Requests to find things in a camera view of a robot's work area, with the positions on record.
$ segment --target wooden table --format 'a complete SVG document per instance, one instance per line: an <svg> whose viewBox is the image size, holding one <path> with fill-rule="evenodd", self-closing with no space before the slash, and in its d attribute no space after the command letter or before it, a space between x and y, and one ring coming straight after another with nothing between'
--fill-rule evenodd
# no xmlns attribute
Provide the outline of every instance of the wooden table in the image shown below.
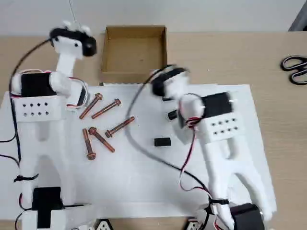
<svg viewBox="0 0 307 230"><path fill-rule="evenodd" d="M0 97L7 90L16 61L41 37L0 37ZM102 47L103 35L97 36ZM272 174L278 213L272 226L279 230L307 227L307 105L304 86L292 85L279 69L287 55L307 55L307 34L291 33L173 33L168 34L168 62L191 71L192 83L250 84ZM35 52L21 67L55 69L57 55L50 46ZM91 85L100 79L101 49L77 62L75 75ZM112 220L115 230L179 230L185 218ZM11 221L0 221L11 230Z"/></svg>

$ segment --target black wire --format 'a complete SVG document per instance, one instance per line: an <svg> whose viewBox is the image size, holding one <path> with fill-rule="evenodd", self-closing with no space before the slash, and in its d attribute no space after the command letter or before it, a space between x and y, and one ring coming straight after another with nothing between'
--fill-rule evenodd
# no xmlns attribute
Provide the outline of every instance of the black wire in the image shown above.
<svg viewBox="0 0 307 230"><path fill-rule="evenodd" d="M16 220L15 220L15 223L14 223L15 230L18 230L18 228L17 228L17 223L18 223L18 220L19 220L19 218L21 217L21 215L22 215L23 213L24 213L24 212L20 213L20 214L16 217Z"/></svg>
<svg viewBox="0 0 307 230"><path fill-rule="evenodd" d="M206 215L206 219L205 219L205 222L204 224L202 225L202 227L200 228L200 230L204 230L208 224L208 221L209 221L209 217L210 217L210 214L207 212L207 215Z"/></svg>
<svg viewBox="0 0 307 230"><path fill-rule="evenodd" d="M63 207L81 207L81 206L84 206L82 204L76 204L76 205L64 205Z"/></svg>
<svg viewBox="0 0 307 230"><path fill-rule="evenodd" d="M17 166L19 168L19 161L16 158L11 157L11 156L7 156L7 155L2 155L2 154L0 154L0 157L5 157L5 158L8 158L8 159L15 161L15 163L17 164Z"/></svg>
<svg viewBox="0 0 307 230"><path fill-rule="evenodd" d="M17 70L19 69L19 67L21 66L21 64L24 62L24 60L26 60L27 57L30 54L32 54L35 50L37 50L38 48L40 48L41 46L43 46L47 42L51 41L51 39L52 38L48 38L45 41L37 44L35 47L30 49L26 54L24 54L22 56L22 58L18 61L16 67L13 70L13 72L11 73L11 78L10 78L10 83L9 83L9 95L10 95L11 111L12 111L12 117L13 117L15 133L14 133L14 136L11 139L9 139L9 140L1 140L0 143L11 142L12 140L14 140L16 138L17 152L18 152L18 162L21 161L21 150L20 150L20 140L19 140L18 129L17 129L17 120L16 120L16 112L15 112L14 100L12 99L12 79L13 79L13 76L16 74ZM6 158L10 158L10 159L14 160L15 162L17 162L17 160L15 158L13 158L13 157L10 157L10 156L7 156L7 155L0 155L0 156L6 157Z"/></svg>
<svg viewBox="0 0 307 230"><path fill-rule="evenodd" d="M31 210L32 208L24 208L24 207L23 207L22 198L23 198L23 194L20 193L19 198L18 198L19 207L20 207L23 211Z"/></svg>
<svg viewBox="0 0 307 230"><path fill-rule="evenodd" d="M131 101L131 104L128 108L128 111L126 113L126 118L129 119L131 117L131 110L136 102L136 100L138 99L140 93L142 92L142 90L145 88L146 84L149 83L149 81L155 76L156 72L154 74L152 74L143 84L142 86L139 88L139 90L136 92L135 96L133 97L132 101ZM178 171L180 171L180 168L155 156L154 154L150 153L149 151L147 151L145 148L143 148L141 145L138 144L138 142L132 137L131 135L131 131L130 131L130 127L129 126L126 126L125 128L125 133L126 133L126 136L128 138L128 141L130 142L130 144L136 148L137 150L139 150L142 154L144 154L145 156L149 157L150 159L154 160L154 161L157 161L157 162L160 162L164 165L167 165L173 169L176 169ZM205 184L200 180L198 179L195 175L191 174L190 172L188 171L184 171L185 174L189 175L190 177L192 177L195 181L197 181L202 187L204 190L208 190L207 187L205 186Z"/></svg>

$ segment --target black block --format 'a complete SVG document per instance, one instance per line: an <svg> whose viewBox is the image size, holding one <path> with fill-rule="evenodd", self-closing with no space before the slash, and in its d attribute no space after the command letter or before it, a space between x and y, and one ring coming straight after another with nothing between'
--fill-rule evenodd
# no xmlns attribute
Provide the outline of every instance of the black block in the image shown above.
<svg viewBox="0 0 307 230"><path fill-rule="evenodd" d="M170 120L176 119L176 118L177 118L177 110L174 110L174 111L172 111L172 112L169 112L169 113L167 114L167 116L168 116L168 119L170 119Z"/></svg>
<svg viewBox="0 0 307 230"><path fill-rule="evenodd" d="M260 211L256 205L247 203L230 208L235 230L264 230Z"/></svg>
<svg viewBox="0 0 307 230"><path fill-rule="evenodd" d="M154 145L156 147L159 146L170 146L171 145L171 138L155 138Z"/></svg>

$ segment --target white wall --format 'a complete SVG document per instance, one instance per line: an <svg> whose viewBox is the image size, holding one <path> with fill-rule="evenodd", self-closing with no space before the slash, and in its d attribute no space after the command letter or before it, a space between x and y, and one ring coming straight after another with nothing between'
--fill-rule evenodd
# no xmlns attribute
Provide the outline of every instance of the white wall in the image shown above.
<svg viewBox="0 0 307 230"><path fill-rule="evenodd" d="M77 21L165 24L169 31L287 31L305 0L71 0ZM0 0L0 35L47 35L72 21L68 0Z"/></svg>

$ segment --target bolt head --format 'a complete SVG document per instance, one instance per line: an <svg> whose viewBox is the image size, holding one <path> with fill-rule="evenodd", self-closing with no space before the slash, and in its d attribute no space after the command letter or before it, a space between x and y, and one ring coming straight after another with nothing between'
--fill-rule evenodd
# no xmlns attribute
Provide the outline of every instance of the bolt head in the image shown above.
<svg viewBox="0 0 307 230"><path fill-rule="evenodd" d="M112 134L110 133L110 130L107 130L105 135L106 135L107 138L111 138L112 137Z"/></svg>
<svg viewBox="0 0 307 230"><path fill-rule="evenodd" d="M102 99L102 94L101 93L96 93L95 94L95 98L98 98L99 100L101 100Z"/></svg>
<svg viewBox="0 0 307 230"><path fill-rule="evenodd" d="M120 101L120 99L115 99L115 103L119 106L120 104L121 104L121 101Z"/></svg>
<svg viewBox="0 0 307 230"><path fill-rule="evenodd" d="M95 127L90 127L90 128L88 129L88 133L89 133L90 135L93 135L96 131L97 131L97 128L95 128Z"/></svg>
<svg viewBox="0 0 307 230"><path fill-rule="evenodd" d="M87 159L89 159L90 161L95 160L96 158L96 153L91 152L87 155Z"/></svg>

